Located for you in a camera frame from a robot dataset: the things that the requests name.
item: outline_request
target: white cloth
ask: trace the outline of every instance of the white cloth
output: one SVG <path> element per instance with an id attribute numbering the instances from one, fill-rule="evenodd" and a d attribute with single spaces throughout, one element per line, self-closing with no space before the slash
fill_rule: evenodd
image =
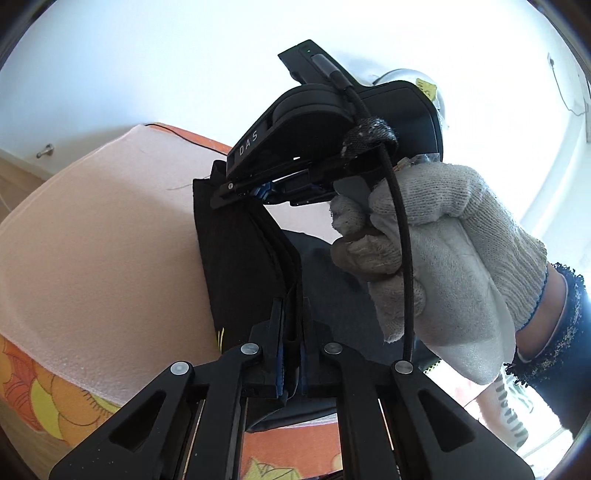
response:
<path id="1" fill-rule="evenodd" d="M 0 224 L 0 334 L 117 404 L 216 359 L 191 183 L 217 158 L 140 126 L 34 191 Z"/>

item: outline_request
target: gloved hand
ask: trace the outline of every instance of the gloved hand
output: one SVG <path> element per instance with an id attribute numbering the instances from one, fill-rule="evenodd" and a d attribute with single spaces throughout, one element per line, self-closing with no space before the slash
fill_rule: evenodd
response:
<path id="1" fill-rule="evenodd" d="M 493 380 L 512 358 L 515 330 L 540 298 L 544 245 L 515 223 L 471 168 L 419 164 L 397 178 L 411 226 L 415 331 L 464 376 L 482 384 Z M 368 218 L 352 200 L 333 200 L 333 227 L 344 237 L 334 243 L 332 257 L 369 281 L 385 338 L 394 341 L 402 335 L 404 301 L 398 226 L 385 181 L 370 195 L 369 207 Z"/>
<path id="2" fill-rule="evenodd" d="M 404 285 L 399 242 L 393 242 L 369 224 L 369 218 L 353 200 L 336 196 L 330 203 L 333 228 L 343 237 L 337 239 L 330 254 L 335 265 L 367 281 L 376 316 L 387 342 L 404 333 Z M 425 307 L 423 286 L 414 280 L 414 313 Z"/>
<path id="3" fill-rule="evenodd" d="M 458 218 L 506 302 L 515 330 L 531 318 L 547 276 L 544 244 L 529 235 L 500 203 L 484 179 L 470 167 L 420 164 L 397 173 L 409 225 Z M 398 231 L 385 181 L 372 192 L 372 223 Z"/>

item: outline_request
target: white knit glove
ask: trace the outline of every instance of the white knit glove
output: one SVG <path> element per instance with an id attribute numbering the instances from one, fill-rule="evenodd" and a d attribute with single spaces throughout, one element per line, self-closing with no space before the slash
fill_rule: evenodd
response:
<path id="1" fill-rule="evenodd" d="M 531 318 L 547 275 L 544 244 L 522 229 L 472 168 L 446 163 L 420 164 L 396 174 L 409 225 L 441 217 L 460 220 L 512 316 L 515 330 Z M 369 197 L 374 225 L 398 230 L 385 180 Z"/>
<path id="2" fill-rule="evenodd" d="M 376 316 L 388 342 L 404 333 L 404 285 L 400 245 L 372 228 L 369 218 L 353 200 L 341 195 L 330 203 L 333 228 L 342 238 L 334 242 L 330 253 L 335 265 L 368 282 Z M 414 313 L 425 307 L 423 286 L 414 280 Z"/>

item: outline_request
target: blue component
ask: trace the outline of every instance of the blue component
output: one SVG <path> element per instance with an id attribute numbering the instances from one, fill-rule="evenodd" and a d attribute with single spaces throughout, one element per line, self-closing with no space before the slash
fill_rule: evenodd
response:
<path id="1" fill-rule="evenodd" d="M 269 196 L 269 193 L 271 193 L 273 190 L 273 182 L 268 181 L 267 183 L 264 183 L 263 185 L 253 189 L 253 191 L 251 191 L 251 195 L 258 199 L 266 200 Z"/>
<path id="2" fill-rule="evenodd" d="M 283 384 L 284 384 L 284 365 L 283 365 L 283 343 L 279 344 L 279 350 L 277 352 L 277 396 L 283 395 Z"/>
<path id="3" fill-rule="evenodd" d="M 304 342 L 302 342 L 300 345 L 300 362 L 301 362 L 300 383 L 298 385 L 298 389 L 303 394 L 307 394 L 308 393 L 308 380 L 307 380 L 307 374 L 306 374 L 307 365 L 306 365 L 306 349 L 304 347 Z"/>

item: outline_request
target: electrical wire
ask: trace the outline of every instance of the electrical wire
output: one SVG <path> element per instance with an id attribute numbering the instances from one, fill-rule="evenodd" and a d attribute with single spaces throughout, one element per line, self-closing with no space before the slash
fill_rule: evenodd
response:
<path id="1" fill-rule="evenodd" d="M 188 138 L 183 137 L 181 134 L 175 132 L 172 128 L 165 127 L 164 125 L 160 125 L 160 124 L 145 124 L 145 127 L 150 127 L 151 125 L 153 125 L 155 127 L 163 128 L 165 130 L 168 130 L 169 132 L 174 133 L 177 137 L 180 137 L 183 140 L 186 140 L 187 142 L 192 143 L 193 145 L 198 145 L 199 147 L 202 147 L 203 146 L 203 145 L 201 145 L 201 144 L 199 144 L 197 142 L 194 142 L 192 140 L 189 140 Z"/>
<path id="2" fill-rule="evenodd" d="M 564 97 L 562 96 L 562 91 L 560 90 L 560 85 L 558 83 L 558 78 L 556 78 L 556 71 L 554 69 L 554 59 L 552 59 L 552 57 L 550 57 L 550 54 L 548 54 L 548 60 L 550 62 L 550 67 L 552 68 L 552 75 L 554 75 L 554 81 L 556 82 L 556 86 L 558 87 L 558 93 L 560 94 L 560 98 L 562 99 L 562 103 L 564 103 L 564 106 L 566 107 L 566 109 L 569 112 L 572 112 L 575 116 L 581 116 L 586 114 L 586 111 L 583 111 L 581 113 L 577 113 L 575 112 L 571 107 L 569 107 L 566 102 L 564 101 Z"/>
<path id="3" fill-rule="evenodd" d="M 364 118 L 371 116 L 367 106 L 352 86 L 345 89 L 345 95 L 355 106 L 359 116 L 363 116 Z M 408 218 L 406 209 L 404 208 L 404 201 L 402 200 L 400 185 L 394 174 L 394 166 L 388 155 L 388 150 L 386 150 L 386 146 L 383 143 L 378 147 L 378 155 L 386 177 L 386 182 L 388 183 L 390 194 L 392 195 L 394 211 L 396 212 L 396 218 L 398 221 L 398 231 L 400 233 L 402 282 L 404 285 L 404 341 L 402 344 L 402 359 L 411 362 L 414 347 L 414 280 L 410 230 L 408 228 Z"/>

